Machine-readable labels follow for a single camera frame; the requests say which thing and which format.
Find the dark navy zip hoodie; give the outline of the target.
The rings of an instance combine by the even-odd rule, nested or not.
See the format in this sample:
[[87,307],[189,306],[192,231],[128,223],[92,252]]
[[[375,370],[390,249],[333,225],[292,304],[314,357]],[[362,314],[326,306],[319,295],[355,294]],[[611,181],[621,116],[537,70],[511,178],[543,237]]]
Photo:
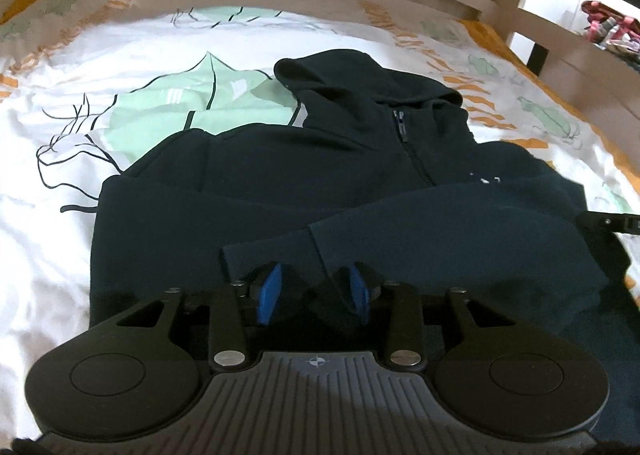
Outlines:
[[618,238],[584,188],[521,146],[478,143],[461,94],[352,50],[283,59],[307,113],[171,134],[100,194],[90,319],[170,287],[209,291],[284,269],[284,349],[352,349],[362,322],[346,274],[452,286],[591,352],[611,380],[601,440],[639,440],[639,311]]

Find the red patterned clutter on shelf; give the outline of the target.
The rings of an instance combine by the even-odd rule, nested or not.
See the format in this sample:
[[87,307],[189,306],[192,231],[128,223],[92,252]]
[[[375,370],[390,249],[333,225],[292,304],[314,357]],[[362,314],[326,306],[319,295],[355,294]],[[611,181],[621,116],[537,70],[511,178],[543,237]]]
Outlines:
[[587,17],[585,38],[588,41],[619,56],[638,58],[638,19],[621,14],[597,0],[586,0],[580,8]]

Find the white jellyfish print duvet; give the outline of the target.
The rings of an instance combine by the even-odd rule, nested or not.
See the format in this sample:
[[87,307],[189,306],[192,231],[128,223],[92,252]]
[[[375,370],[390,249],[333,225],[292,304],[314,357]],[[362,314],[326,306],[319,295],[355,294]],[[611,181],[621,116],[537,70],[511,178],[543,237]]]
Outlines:
[[593,210],[638,210],[638,171],[482,23],[388,1],[37,0],[1,27],[3,444],[38,432],[32,363],[87,326],[102,182],[186,124],[299,125],[273,64],[333,48],[459,90],[478,141],[520,145]]

